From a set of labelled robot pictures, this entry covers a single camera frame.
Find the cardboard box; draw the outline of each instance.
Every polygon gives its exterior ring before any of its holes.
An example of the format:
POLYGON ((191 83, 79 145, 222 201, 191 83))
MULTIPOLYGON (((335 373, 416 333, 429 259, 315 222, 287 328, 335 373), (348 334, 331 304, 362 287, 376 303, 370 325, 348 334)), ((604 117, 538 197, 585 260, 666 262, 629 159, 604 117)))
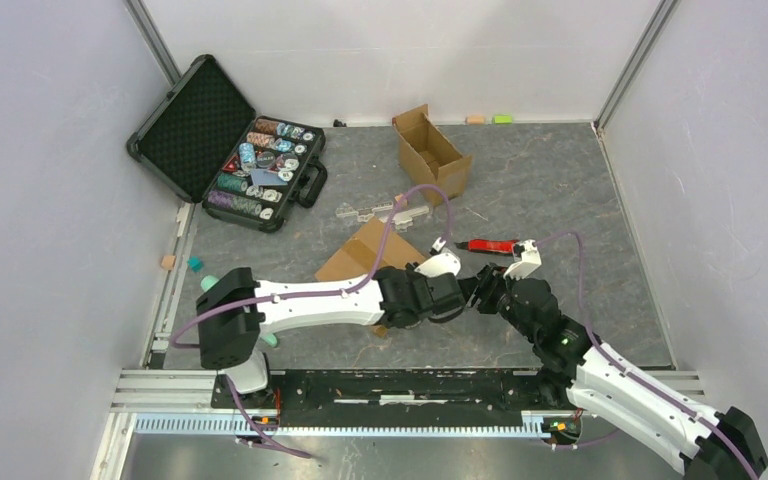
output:
MULTIPOLYGON (((320 282, 334 282, 368 273, 375 262, 375 254, 378 253, 378 245, 381 243, 383 234, 384 224, 373 217, 325 262, 325 265, 316 272, 316 279, 320 282)), ((417 249, 391 230, 384 249, 384 257, 378 268, 387 266, 404 268, 408 263, 423 261, 425 257, 417 249)))
MULTIPOLYGON (((462 155, 452 142, 428 119, 428 105, 393 117, 399 132, 399 165, 408 172, 414 185, 431 183, 449 198, 466 189, 472 155, 462 155)), ((422 191, 426 200, 437 206, 443 203, 439 194, 422 191)))

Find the orange block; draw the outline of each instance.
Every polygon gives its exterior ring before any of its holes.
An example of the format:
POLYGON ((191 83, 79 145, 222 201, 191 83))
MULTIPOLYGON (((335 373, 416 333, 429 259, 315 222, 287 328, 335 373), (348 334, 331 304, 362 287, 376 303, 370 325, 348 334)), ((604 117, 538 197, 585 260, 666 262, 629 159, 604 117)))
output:
POLYGON ((175 268, 175 255, 164 255, 163 260, 160 261, 160 266, 164 270, 171 271, 175 268))

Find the wire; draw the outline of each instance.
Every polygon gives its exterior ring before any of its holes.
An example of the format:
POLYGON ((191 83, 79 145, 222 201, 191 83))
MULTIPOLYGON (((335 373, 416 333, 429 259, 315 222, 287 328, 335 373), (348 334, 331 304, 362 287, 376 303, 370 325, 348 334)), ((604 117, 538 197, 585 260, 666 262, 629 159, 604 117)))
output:
POLYGON ((345 290, 323 290, 323 291, 284 293, 284 294, 281 294, 280 297, 277 293, 272 293, 272 294, 264 295, 261 297, 247 298, 245 300, 237 300, 235 302, 226 303, 225 305, 221 305, 219 307, 210 309, 202 313, 201 315, 197 316, 196 318, 190 320, 186 324, 184 324, 183 327, 181 327, 178 331, 174 332, 169 337, 169 344, 175 348, 198 348, 197 343, 179 343, 178 340, 181 338, 181 336, 184 333, 186 333, 188 330, 195 327, 199 323, 209 318, 215 317, 220 313, 225 313, 230 310, 246 307, 249 305, 254 305, 257 303, 271 302, 276 298, 280 298, 281 301, 286 301, 294 298, 340 296, 340 295, 343 295, 343 293, 354 293, 360 290, 361 288, 365 287, 367 283, 372 281, 373 275, 375 275, 375 272, 378 270, 378 266, 381 264, 381 259, 384 256, 384 247, 387 245, 387 237, 389 236, 390 230, 392 228, 393 217, 395 217, 395 215, 399 212, 399 210, 401 210, 402 207, 404 207, 405 203, 407 203, 407 200, 410 196, 412 196, 416 192, 423 189, 434 190, 435 192, 440 194, 441 197, 443 197, 443 202, 446 205, 446 231, 443 233, 443 235, 440 238, 444 242, 448 242, 452 236, 452 209, 449 206, 449 197, 447 197, 446 194, 443 192, 443 190, 440 190, 440 188, 437 187, 436 185, 431 185, 431 184, 417 185, 411 188, 410 190, 408 190, 407 192, 405 192, 405 194, 402 195, 399 201, 396 202, 396 205, 393 206, 393 210, 390 211, 390 215, 387 216, 387 222, 384 225, 384 233, 381 235, 381 242, 378 244, 378 253, 375 256, 375 262, 372 264, 372 268, 369 270, 369 273, 367 273, 367 275, 363 277, 363 280, 358 282, 357 285, 352 285, 351 287, 345 290))
MULTIPOLYGON (((610 365, 615 367, 620 372, 624 372, 628 378, 634 380, 635 382, 637 382, 638 384, 640 384, 650 392, 654 393, 655 395, 663 399, 665 402, 679 409, 682 413, 698 421, 702 426, 710 430, 711 433, 717 436, 723 442, 723 444, 725 444, 726 448, 728 448, 729 451, 731 451, 732 455, 734 455, 734 457, 737 458, 737 461, 740 462, 740 465, 749 475, 749 478, 751 480, 758 480, 758 475, 755 474, 755 470, 752 468, 752 465, 749 464, 749 461, 746 459, 746 457, 743 455, 740 449, 737 448, 737 445, 735 445, 734 442, 732 442, 719 428, 717 428, 713 423, 708 421, 708 419, 701 416, 699 412, 697 412, 696 410, 693 410, 692 408, 688 407, 684 403, 676 400, 671 395, 664 392, 663 390, 658 388, 656 385, 648 382, 645 378, 641 377, 640 375, 635 374, 633 371, 625 372, 625 368, 623 367, 623 365, 617 359, 611 356, 611 354, 608 353, 604 347, 602 347, 602 344, 599 342, 599 339, 596 338, 596 334, 593 332, 593 322, 590 320, 590 315, 587 311, 587 308, 585 308, 584 263, 585 263, 586 254, 584 251, 584 240, 582 239, 581 234, 575 230, 558 232, 550 235, 547 238, 544 238, 543 240, 538 240, 537 242, 535 242, 535 245, 537 246, 537 248, 540 248, 543 245, 551 243, 567 235, 572 235, 573 237, 575 237, 576 242, 578 242, 578 293, 577 293, 576 299, 578 301, 578 310, 582 317, 582 323, 584 323, 584 329, 587 331, 587 337, 590 339, 590 343, 593 344, 596 350, 605 358, 605 360, 608 361, 610 365)), ((613 436, 613 434, 602 437, 601 439, 598 439, 598 441, 601 443, 601 441, 609 438, 610 436, 613 436)))
POLYGON ((262 441, 265 442, 265 443, 249 442, 250 447, 260 448, 263 450, 274 450, 276 452, 284 452, 300 458, 306 458, 306 459, 313 458, 313 455, 305 451, 296 450, 295 448, 285 447, 284 445, 281 445, 280 443, 273 440, 272 437, 264 433, 263 429, 260 428, 260 425, 258 425, 257 422, 252 420, 251 416, 249 416, 248 412, 246 412, 246 409, 243 408, 243 402, 240 400, 240 394, 237 393, 237 386, 234 385, 234 381, 231 380, 231 377, 229 377, 228 375, 225 375, 225 383, 228 384, 228 389, 231 390, 231 397, 234 399, 234 405, 237 406, 237 410, 239 410, 240 413, 243 415, 243 418, 246 420, 246 423, 249 425, 249 427, 252 430, 254 430, 255 433, 257 433, 257 435, 260 437, 262 441))
POLYGON ((601 445, 601 444, 607 442, 608 440, 611 440, 612 438, 614 438, 618 433, 620 433, 620 430, 616 429, 613 432, 605 435, 604 437, 599 437, 599 438, 597 438, 595 440, 589 440, 587 442, 574 443, 572 445, 558 445, 558 444, 554 444, 554 445, 550 445, 550 446, 552 447, 552 450, 563 450, 563 451, 580 450, 582 448, 595 447, 597 445, 601 445))

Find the open case lid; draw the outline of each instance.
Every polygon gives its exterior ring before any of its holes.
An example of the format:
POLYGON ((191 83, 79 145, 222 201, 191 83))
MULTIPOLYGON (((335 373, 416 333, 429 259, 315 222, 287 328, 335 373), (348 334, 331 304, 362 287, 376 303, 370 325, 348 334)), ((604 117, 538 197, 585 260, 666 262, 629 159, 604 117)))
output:
POLYGON ((131 136, 128 152, 183 200, 200 202, 255 116, 216 59, 202 55, 131 136))

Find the teal object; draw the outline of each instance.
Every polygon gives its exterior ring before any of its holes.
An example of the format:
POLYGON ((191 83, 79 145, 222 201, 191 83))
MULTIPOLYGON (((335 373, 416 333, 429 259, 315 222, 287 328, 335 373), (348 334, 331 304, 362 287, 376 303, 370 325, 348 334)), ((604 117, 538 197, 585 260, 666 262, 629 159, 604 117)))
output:
POLYGON ((272 348, 278 346, 278 337, 276 337, 274 333, 261 333, 260 339, 272 348))
POLYGON ((213 275, 208 275, 201 279, 201 291, 206 292, 213 288, 214 285, 219 283, 219 279, 213 275))
POLYGON ((190 257, 190 259, 187 260, 187 265, 189 265, 194 272, 198 272, 204 268, 204 262, 202 262, 198 257, 190 257))

